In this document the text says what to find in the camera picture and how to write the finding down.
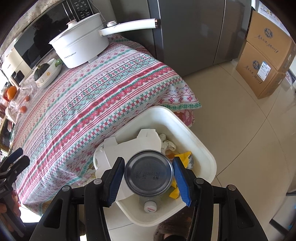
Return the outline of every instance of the striped tablecloth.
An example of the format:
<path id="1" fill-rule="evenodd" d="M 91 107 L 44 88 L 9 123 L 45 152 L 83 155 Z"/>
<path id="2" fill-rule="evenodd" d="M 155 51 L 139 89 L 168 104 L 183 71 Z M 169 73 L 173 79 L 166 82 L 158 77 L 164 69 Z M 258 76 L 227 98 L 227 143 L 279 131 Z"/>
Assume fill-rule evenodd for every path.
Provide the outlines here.
<path id="1" fill-rule="evenodd" d="M 22 147 L 31 160 L 17 193 L 35 213 L 43 213 L 63 185 L 93 180 L 96 147 L 145 109 L 165 106 L 188 125 L 200 107 L 184 80 L 143 46 L 120 35 L 109 41 L 93 62 L 63 65 L 49 87 L 36 90 L 15 126 L 13 149 Z"/>

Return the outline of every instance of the hand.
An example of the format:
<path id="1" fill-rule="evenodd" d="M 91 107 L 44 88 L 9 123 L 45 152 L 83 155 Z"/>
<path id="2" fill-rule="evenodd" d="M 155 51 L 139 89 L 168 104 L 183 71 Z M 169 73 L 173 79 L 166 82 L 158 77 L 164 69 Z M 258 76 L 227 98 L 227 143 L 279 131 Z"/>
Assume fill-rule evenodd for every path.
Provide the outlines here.
<path id="1" fill-rule="evenodd" d="M 16 214 L 16 216 L 20 217 L 20 209 L 19 209 L 19 204 L 18 204 L 18 196 L 16 194 L 16 192 L 13 190 L 12 193 L 12 199 L 14 202 L 14 206 L 13 206 L 13 212 Z M 0 219 L 4 222 L 4 224 L 6 225 L 6 227 L 8 228 L 8 230 L 10 232 L 13 232 L 14 229 L 10 226 L 10 224 L 7 223 L 7 221 L 5 220 L 5 218 L 1 215 L 1 213 L 6 213 L 7 208 L 6 205 L 3 203 L 0 203 Z"/>

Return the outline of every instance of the metal can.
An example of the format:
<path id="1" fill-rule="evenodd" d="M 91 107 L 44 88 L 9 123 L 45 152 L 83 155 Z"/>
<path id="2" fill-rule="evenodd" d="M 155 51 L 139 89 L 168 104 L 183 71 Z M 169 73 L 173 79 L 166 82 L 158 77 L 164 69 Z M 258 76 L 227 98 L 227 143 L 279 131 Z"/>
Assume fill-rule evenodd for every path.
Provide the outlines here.
<path id="1" fill-rule="evenodd" d="M 127 162 L 124 178 L 128 187 L 144 197 L 160 195 L 170 188 L 173 165 L 162 153 L 154 150 L 138 152 Z"/>

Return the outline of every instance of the person's foot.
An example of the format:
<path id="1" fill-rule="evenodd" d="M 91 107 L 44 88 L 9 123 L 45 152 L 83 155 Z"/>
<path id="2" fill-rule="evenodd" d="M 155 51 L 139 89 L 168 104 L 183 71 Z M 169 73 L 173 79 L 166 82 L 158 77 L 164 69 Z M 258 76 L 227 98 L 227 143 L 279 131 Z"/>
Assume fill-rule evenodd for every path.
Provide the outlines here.
<path id="1" fill-rule="evenodd" d="M 179 212 L 169 217 L 167 220 L 161 222 L 153 235 L 153 241 L 161 241 L 168 235 L 178 235 L 184 238 L 187 238 L 192 216 L 193 216 L 192 207 L 184 207 Z"/>

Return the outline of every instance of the white electric pot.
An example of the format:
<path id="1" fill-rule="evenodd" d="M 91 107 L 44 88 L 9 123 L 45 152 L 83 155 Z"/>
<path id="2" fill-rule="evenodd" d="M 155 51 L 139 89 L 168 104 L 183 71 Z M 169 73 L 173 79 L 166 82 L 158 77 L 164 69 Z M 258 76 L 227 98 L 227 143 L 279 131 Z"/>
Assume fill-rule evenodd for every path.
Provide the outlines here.
<path id="1" fill-rule="evenodd" d="M 152 18 L 121 24 L 112 21 L 104 28 L 100 13 L 96 13 L 79 22 L 72 20 L 68 23 L 68 28 L 49 43 L 65 65 L 68 68 L 74 68 L 87 61 L 93 61 L 107 48 L 109 41 L 106 35 L 156 27 L 157 20 Z"/>

